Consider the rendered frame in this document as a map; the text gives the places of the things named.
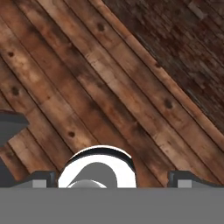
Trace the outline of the dark grey angular object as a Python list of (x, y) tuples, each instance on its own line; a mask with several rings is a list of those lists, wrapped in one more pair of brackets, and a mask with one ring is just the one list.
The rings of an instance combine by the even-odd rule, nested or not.
[[(12, 139), (16, 134), (28, 126), (25, 116), (18, 112), (0, 109), (0, 147)], [(16, 180), (0, 158), (0, 187), (14, 186)]]

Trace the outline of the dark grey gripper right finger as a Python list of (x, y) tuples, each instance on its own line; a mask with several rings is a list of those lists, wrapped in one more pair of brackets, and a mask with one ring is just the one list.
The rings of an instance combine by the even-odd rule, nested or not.
[(214, 184), (201, 179), (190, 171), (170, 171), (168, 174), (167, 186), (172, 188), (224, 188), (224, 185)]

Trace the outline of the white and black round object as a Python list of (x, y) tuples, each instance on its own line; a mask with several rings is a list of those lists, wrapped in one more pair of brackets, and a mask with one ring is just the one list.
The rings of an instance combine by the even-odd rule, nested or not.
[(95, 145), (74, 154), (59, 175), (58, 188), (136, 188), (132, 157), (122, 149)]

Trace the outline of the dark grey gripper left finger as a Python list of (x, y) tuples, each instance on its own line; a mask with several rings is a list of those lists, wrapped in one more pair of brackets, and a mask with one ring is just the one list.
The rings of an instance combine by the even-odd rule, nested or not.
[(35, 171), (14, 185), (17, 188), (52, 188), (56, 186), (57, 178), (55, 171)]

